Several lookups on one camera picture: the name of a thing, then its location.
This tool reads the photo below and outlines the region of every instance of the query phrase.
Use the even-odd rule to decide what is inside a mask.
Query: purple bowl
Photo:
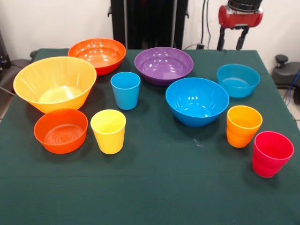
[[[157,86],[168,86],[187,76],[193,66],[193,60],[188,54],[170,47],[150,48],[135,58],[135,67],[142,77]]]

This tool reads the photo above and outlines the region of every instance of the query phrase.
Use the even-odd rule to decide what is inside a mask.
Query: pink cup
[[[254,140],[252,166],[264,178],[278,173],[294,154],[293,143],[284,135],[272,131],[259,133]]]

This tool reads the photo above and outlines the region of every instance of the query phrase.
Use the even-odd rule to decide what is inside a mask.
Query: orange bowl
[[[22,69],[14,80],[16,94],[43,113],[79,109],[97,78],[94,67],[73,57],[52,57]]]
[[[67,55],[86,60],[96,69],[97,75],[106,75],[121,64],[126,48],[113,39],[94,38],[75,44]]]
[[[83,144],[87,128],[88,119],[81,111],[61,109],[42,116],[33,133],[49,152],[66,154]]]

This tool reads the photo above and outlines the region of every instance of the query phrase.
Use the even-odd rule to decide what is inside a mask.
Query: white wall
[[[210,0],[211,49],[216,49],[218,45],[220,33],[218,9],[227,2],[228,0]],[[185,22],[183,48],[200,42],[202,5],[203,0],[189,0],[190,19],[186,19]],[[300,1],[263,0],[262,7],[264,10],[262,22],[259,26],[249,30],[243,49],[256,49],[269,71],[276,64],[274,57],[279,53],[286,54],[290,61],[300,61]],[[224,49],[235,49],[241,32],[241,30],[227,29]],[[204,43],[207,45],[208,33],[206,30],[205,34]]]
[[[39,48],[112,38],[110,0],[0,0],[0,29],[11,59]]]
[[[263,0],[264,18],[250,29],[243,49],[257,49],[269,70],[278,53],[300,61],[300,1]],[[211,49],[216,49],[218,9],[227,0],[210,0]],[[183,47],[200,41],[203,0],[189,0]],[[87,38],[112,38],[110,0],[0,0],[0,29],[11,59],[29,58],[39,48],[65,48]],[[225,49],[235,49],[240,30],[226,30]],[[205,30],[204,42],[208,36]]]

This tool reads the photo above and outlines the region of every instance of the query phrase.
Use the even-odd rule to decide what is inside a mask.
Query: green tablecloth
[[[66,55],[41,49],[35,60]],[[128,50],[113,72],[137,72]],[[244,149],[226,140],[226,113],[201,128],[182,125],[172,115],[165,88],[142,80],[135,109],[127,118],[123,150],[105,155],[91,128],[86,141],[67,155],[47,152],[33,135],[42,116],[14,97],[0,124],[1,225],[287,225],[300,223],[300,133],[256,51],[187,51],[190,77],[216,81],[227,63],[250,66],[261,75],[254,93],[230,98],[229,107],[248,105],[263,116],[260,131],[288,136],[295,154],[282,171],[263,179],[252,171],[251,142]],[[110,78],[98,77],[80,109],[88,119],[117,109]]]

